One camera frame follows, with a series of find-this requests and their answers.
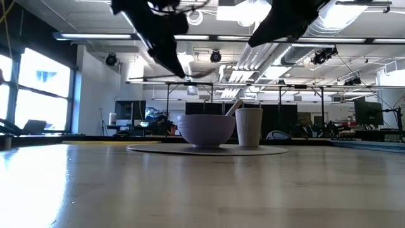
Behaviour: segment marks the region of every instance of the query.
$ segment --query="security camera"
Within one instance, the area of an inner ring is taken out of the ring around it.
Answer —
[[[108,56],[106,58],[106,64],[107,66],[113,67],[118,64],[118,60],[116,58],[116,53],[108,53]]]
[[[211,62],[218,63],[221,61],[221,54],[219,50],[214,50],[210,57]]]

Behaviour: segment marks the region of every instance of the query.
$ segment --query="laptop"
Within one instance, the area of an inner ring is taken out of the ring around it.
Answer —
[[[44,133],[46,121],[42,120],[28,120],[25,124],[23,133],[26,135],[41,135]]]

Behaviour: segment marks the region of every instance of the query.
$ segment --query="ceiling-mounted camera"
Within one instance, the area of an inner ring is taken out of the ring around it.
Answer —
[[[324,64],[326,61],[330,60],[333,56],[337,55],[336,46],[333,48],[324,48],[321,51],[315,53],[314,58],[311,60],[315,65]]]
[[[219,50],[214,50],[210,57],[211,62],[218,63],[221,61],[221,54]]]
[[[115,66],[118,64],[118,59],[116,58],[116,53],[108,53],[108,56],[106,58],[106,64],[107,66]]]
[[[347,80],[344,82],[344,86],[355,86],[355,85],[360,85],[361,84],[361,79],[360,77],[356,76],[354,79]]]

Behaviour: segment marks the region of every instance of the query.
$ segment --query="yellow cable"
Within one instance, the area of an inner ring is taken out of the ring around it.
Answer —
[[[10,58],[13,59],[13,52],[11,51],[11,43],[10,43],[10,34],[8,32],[8,23],[7,23],[7,14],[8,12],[6,11],[6,3],[4,0],[1,0],[3,3],[3,17],[4,17],[4,25],[6,26],[6,35],[7,35],[7,44],[8,44],[8,51],[10,53]],[[11,7],[14,5],[14,1],[11,3],[10,7],[8,10],[11,10]]]
[[[12,7],[14,6],[15,0],[13,0],[10,4],[10,6],[8,7],[8,9],[6,11],[4,11],[4,0],[2,0],[3,2],[3,16],[0,18],[0,24],[3,22],[4,19],[6,19],[7,14],[10,12],[10,10],[12,9]]]

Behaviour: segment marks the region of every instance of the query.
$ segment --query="desk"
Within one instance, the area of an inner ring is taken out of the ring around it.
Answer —
[[[131,134],[131,132],[141,130],[141,131],[142,131],[142,137],[145,137],[146,127],[141,127],[141,126],[135,126],[135,127],[134,127],[134,126],[125,126],[125,125],[124,125],[124,126],[122,126],[122,125],[106,125],[106,127],[107,127],[107,129],[116,130],[117,132],[118,132],[119,130],[121,130],[121,127],[128,127],[131,136],[133,136],[133,135]]]
[[[384,142],[386,135],[400,135],[399,130],[357,130],[356,138],[362,141]]]

